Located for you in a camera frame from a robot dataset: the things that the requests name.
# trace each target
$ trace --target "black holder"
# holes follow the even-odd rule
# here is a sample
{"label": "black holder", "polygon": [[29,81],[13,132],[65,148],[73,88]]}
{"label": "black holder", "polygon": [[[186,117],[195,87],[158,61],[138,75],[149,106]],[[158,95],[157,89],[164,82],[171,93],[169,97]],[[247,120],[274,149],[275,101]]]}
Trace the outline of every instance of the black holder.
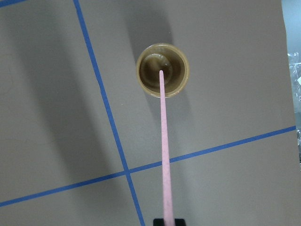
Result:
{"label": "black holder", "polygon": [[[174,222],[175,222],[175,226],[186,226],[184,219],[174,219]],[[162,218],[154,219],[153,226],[164,226],[164,219]]]}

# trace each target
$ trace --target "floor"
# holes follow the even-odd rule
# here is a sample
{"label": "floor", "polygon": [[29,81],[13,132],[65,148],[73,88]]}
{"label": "floor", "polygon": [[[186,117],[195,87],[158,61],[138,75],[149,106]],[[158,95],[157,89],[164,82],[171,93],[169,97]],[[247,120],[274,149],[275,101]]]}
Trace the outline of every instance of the floor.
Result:
{"label": "floor", "polygon": [[174,216],[297,226],[301,174],[281,1],[0,1],[0,225],[151,226],[159,99],[135,62],[190,63],[166,100]]}

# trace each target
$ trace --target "round container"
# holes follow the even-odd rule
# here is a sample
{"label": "round container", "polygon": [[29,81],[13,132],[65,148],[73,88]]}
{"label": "round container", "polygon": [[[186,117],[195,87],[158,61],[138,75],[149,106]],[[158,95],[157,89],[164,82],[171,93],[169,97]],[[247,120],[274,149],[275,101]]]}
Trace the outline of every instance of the round container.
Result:
{"label": "round container", "polygon": [[136,73],[143,90],[160,97],[159,71],[164,72],[165,96],[178,94],[189,77],[189,64],[186,56],[177,47],[159,43],[146,48],[137,60]]}

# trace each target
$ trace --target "blue line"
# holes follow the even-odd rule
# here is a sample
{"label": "blue line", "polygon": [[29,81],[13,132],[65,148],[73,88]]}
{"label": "blue line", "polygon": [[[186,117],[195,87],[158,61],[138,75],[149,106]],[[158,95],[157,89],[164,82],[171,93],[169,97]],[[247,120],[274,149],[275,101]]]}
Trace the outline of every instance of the blue line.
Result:
{"label": "blue line", "polygon": [[77,187],[82,187],[82,186],[98,183],[98,182],[109,180],[109,179],[112,179],[112,178],[117,178],[117,177],[123,176],[124,174],[125,174],[124,171],[123,172],[118,172],[118,173],[113,173],[113,174],[109,174],[109,175],[106,175],[106,176],[103,176],[103,177],[100,177],[100,178],[94,178],[94,179],[91,179],[91,180],[82,181],[82,182],[75,183],[75,184],[72,184],[72,185],[58,187],[58,188],[54,188],[54,189],[47,190],[47,191],[44,191],[44,192],[23,196],[23,197],[8,200],[8,201],[5,201],[5,202],[0,202],[0,207],[8,206],[8,205],[18,203],[18,202],[27,201],[27,200],[30,200],[30,199],[40,198],[42,196],[55,194],[55,193],[58,193],[58,192],[64,192],[64,191],[67,191],[67,190],[70,190],[70,189],[74,189],[74,188],[77,188]]}
{"label": "blue line", "polygon": [[81,27],[81,30],[82,30],[82,33],[83,33],[83,36],[84,36],[84,39],[85,39],[85,42],[86,42],[86,46],[87,46],[88,53],[89,53],[89,56],[90,56],[90,59],[91,59],[91,63],[92,63],[93,69],[94,69],[94,73],[95,73],[97,82],[99,84],[100,93],[101,93],[101,96],[103,98],[103,103],[104,103],[104,106],[105,106],[105,109],[106,109],[106,112],[107,112],[107,115],[108,115],[108,118],[109,118],[109,122],[110,122],[111,129],[112,129],[112,132],[113,132],[113,135],[114,135],[114,138],[115,138],[115,142],[116,142],[116,146],[117,146],[117,149],[118,149],[118,152],[119,152],[119,155],[120,155],[122,166],[123,166],[124,172],[125,172],[126,177],[127,177],[127,182],[128,182],[131,194],[132,194],[132,198],[133,198],[133,201],[134,201],[136,212],[138,214],[138,218],[139,218],[141,226],[145,226],[145,222],[144,222],[143,215],[142,215],[142,212],[141,212],[141,209],[140,209],[140,205],[139,205],[139,202],[138,202],[138,199],[137,199],[134,184],[133,184],[133,181],[131,179],[130,172],[128,170],[127,161],[126,161],[123,149],[122,149],[122,145],[121,145],[120,138],[119,138],[119,135],[118,135],[118,132],[117,132],[117,128],[116,128],[116,124],[115,124],[115,121],[114,121],[114,118],[113,118],[113,114],[112,114],[112,111],[111,111],[109,100],[108,100],[106,91],[104,89],[103,80],[101,78],[101,74],[100,74],[100,71],[99,71],[99,68],[98,68],[98,65],[97,65],[96,57],[94,55],[94,51],[93,51],[93,48],[92,48],[92,43],[91,43],[88,31],[87,31],[84,16],[82,14],[79,1],[78,0],[73,0],[73,2],[74,2],[74,6],[76,8],[76,12],[77,12],[77,15],[78,15],[78,18],[79,18],[79,24],[80,24],[80,27]]}
{"label": "blue line", "polygon": [[[193,153],[189,153],[189,154],[180,155],[178,157],[171,158],[170,162],[173,163],[173,162],[177,162],[177,161],[181,161],[181,160],[185,160],[185,159],[190,159],[190,158],[200,156],[200,155],[203,155],[203,154],[220,151],[220,150],[227,149],[227,148],[234,147],[234,146],[238,146],[238,145],[243,145],[243,144],[250,143],[250,142],[253,142],[253,141],[256,141],[256,140],[261,140],[261,139],[264,139],[264,138],[276,136],[276,135],[291,132],[291,131],[294,131],[294,130],[296,130],[296,127],[291,126],[291,127],[285,128],[285,129],[280,129],[280,130],[276,130],[276,131],[273,131],[273,132],[270,132],[270,133],[265,133],[265,134],[261,134],[261,135],[258,135],[258,136],[249,137],[249,138],[246,138],[246,139],[243,139],[243,140],[231,142],[231,143],[228,143],[228,144],[225,144],[225,145],[220,145],[220,146],[208,148],[208,149],[205,149],[205,150],[201,150],[201,151],[198,151],[198,152],[193,152]],[[158,167],[158,166],[161,166],[161,165],[162,165],[161,161],[154,162],[154,163],[151,163],[151,164],[147,164],[147,165],[144,165],[144,166],[139,166],[139,167],[130,169],[130,173],[135,173],[135,172],[139,172],[139,171],[143,171],[143,170],[148,170],[148,169]]]}
{"label": "blue line", "polygon": [[4,7],[4,6],[9,6],[9,5],[13,5],[22,1],[26,1],[26,0],[4,0],[4,1],[0,1],[0,8]]}

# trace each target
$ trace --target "pink stick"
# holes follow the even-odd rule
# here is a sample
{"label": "pink stick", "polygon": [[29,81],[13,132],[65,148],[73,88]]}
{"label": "pink stick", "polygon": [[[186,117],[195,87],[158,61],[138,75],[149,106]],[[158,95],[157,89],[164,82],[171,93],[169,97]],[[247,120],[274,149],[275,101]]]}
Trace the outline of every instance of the pink stick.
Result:
{"label": "pink stick", "polygon": [[168,134],[165,104],[164,74],[160,76],[160,101],[161,101],[161,134],[162,134],[162,174],[163,174],[163,216],[165,226],[175,226],[173,213],[173,198],[171,192],[170,163],[168,151]]}

